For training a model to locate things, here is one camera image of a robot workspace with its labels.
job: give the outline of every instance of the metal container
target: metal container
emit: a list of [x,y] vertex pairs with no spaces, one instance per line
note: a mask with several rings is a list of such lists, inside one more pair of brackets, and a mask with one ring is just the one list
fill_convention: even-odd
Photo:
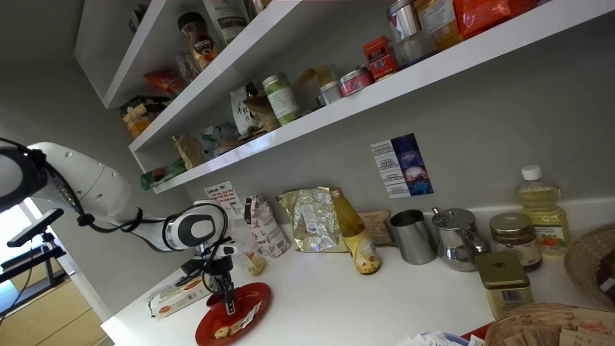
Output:
[[476,232],[474,215],[466,209],[433,207],[433,227],[439,234],[439,257],[455,271],[476,271],[474,256],[489,252],[489,246]]
[[422,211],[399,211],[387,219],[387,225],[403,261],[420,265],[437,256],[435,240],[424,225]]
[[539,267],[539,246],[530,217],[499,213],[489,219],[489,229],[497,252],[514,252],[524,269]]
[[410,65],[433,52],[433,42],[420,31],[418,17],[408,0],[395,0],[387,6],[387,27],[393,36],[399,67]]
[[533,302],[530,279],[512,252],[480,254],[476,267],[495,319],[512,307]]
[[262,81],[262,88],[274,117],[282,125],[293,121],[299,115],[299,104],[295,102],[284,73],[266,77]]
[[370,84],[370,77],[364,69],[351,69],[339,79],[339,90],[343,96],[355,94]]
[[341,98],[339,86],[335,81],[330,81],[320,86],[320,98],[324,104],[332,104]]
[[418,34],[420,23],[408,0],[395,0],[387,6],[387,25],[395,42]]

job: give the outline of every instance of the white countertop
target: white countertop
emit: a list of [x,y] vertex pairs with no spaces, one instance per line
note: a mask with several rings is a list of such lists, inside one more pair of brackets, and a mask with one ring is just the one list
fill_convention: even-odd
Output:
[[[272,290],[262,321],[239,346],[393,346],[422,331],[462,334],[491,321],[478,273],[457,273],[439,259],[426,265],[405,263],[395,248],[378,248],[378,273],[355,273],[347,254],[285,252],[268,259],[255,281]],[[253,279],[232,271],[235,284]],[[530,273],[535,302],[595,306],[566,279],[560,259],[543,259]],[[118,346],[193,346],[193,332],[207,307],[195,302],[166,319],[151,319],[149,292],[107,319],[101,327]]]

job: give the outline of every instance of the cup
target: cup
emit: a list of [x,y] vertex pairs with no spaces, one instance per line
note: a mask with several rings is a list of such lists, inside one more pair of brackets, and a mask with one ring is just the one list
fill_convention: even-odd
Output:
[[424,225],[420,209],[405,209],[387,219],[395,246],[407,263],[428,263],[437,256],[437,244]]

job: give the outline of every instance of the cooking oil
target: cooking oil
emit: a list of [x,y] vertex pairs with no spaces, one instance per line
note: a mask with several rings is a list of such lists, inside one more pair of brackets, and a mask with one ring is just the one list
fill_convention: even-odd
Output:
[[570,244],[570,231],[564,211],[556,206],[560,190],[541,181],[539,165],[520,169],[524,184],[518,188],[518,202],[530,217],[541,254],[562,256]]

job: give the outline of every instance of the cable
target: cable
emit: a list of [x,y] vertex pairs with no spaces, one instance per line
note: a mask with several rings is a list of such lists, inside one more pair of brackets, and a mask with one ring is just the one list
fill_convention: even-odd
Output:
[[24,288],[30,284],[30,279],[32,279],[32,267],[26,271],[26,279],[24,279],[24,282],[22,282],[16,298],[14,298],[14,300],[11,302],[11,306],[9,306],[7,309],[3,309],[3,313],[0,315],[0,327],[1,327],[3,319],[5,319],[5,315],[7,315],[7,313],[14,307],[14,304],[20,300]]

